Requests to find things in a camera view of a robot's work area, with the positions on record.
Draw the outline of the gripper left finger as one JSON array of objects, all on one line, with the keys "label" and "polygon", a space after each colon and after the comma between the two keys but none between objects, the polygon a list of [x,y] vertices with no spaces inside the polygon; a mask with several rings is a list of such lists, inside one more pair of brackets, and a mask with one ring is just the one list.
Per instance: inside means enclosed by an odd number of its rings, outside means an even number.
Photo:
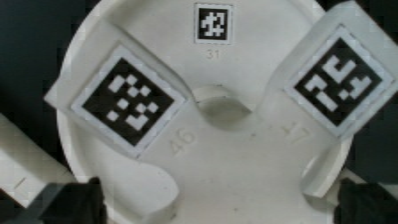
[{"label": "gripper left finger", "polygon": [[0,224],[107,224],[101,180],[50,183],[28,206]]}]

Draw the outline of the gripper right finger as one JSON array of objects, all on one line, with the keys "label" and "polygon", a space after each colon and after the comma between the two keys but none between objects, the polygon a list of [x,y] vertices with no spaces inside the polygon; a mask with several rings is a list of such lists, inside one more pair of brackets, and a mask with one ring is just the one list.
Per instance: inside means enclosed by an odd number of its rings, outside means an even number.
[{"label": "gripper right finger", "polygon": [[334,224],[398,224],[398,198],[378,183],[341,180]]}]

